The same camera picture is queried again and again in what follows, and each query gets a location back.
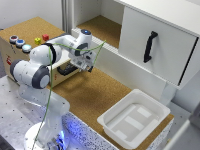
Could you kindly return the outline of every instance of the white base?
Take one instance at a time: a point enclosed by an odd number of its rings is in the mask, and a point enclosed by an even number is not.
[[[26,132],[25,138],[24,138],[24,150],[32,150],[34,140],[38,133],[40,125],[41,125],[41,122],[35,124]],[[69,144],[69,139],[65,140],[66,147],[68,144]],[[42,145],[39,142],[36,142],[34,146],[34,150],[49,150],[49,148],[47,146],[42,148]]]

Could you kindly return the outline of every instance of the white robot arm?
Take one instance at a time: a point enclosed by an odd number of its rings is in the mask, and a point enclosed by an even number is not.
[[[73,66],[79,68],[80,71],[91,72],[96,58],[95,52],[86,51],[90,48],[91,41],[91,32],[81,30],[77,39],[71,35],[65,35],[51,39],[32,49],[30,61],[15,60],[10,66],[10,73],[20,84],[19,95],[31,103],[46,106],[49,90],[45,87],[50,81],[47,66],[58,62],[62,55],[62,49],[65,49],[69,51],[70,62]],[[56,139],[56,136],[63,130],[61,117],[69,111],[69,107],[70,105],[65,99],[51,95],[48,114],[37,138],[36,150],[50,149],[49,143],[55,141],[53,139]],[[34,138],[25,142],[25,150],[28,150],[30,144],[33,144]]]

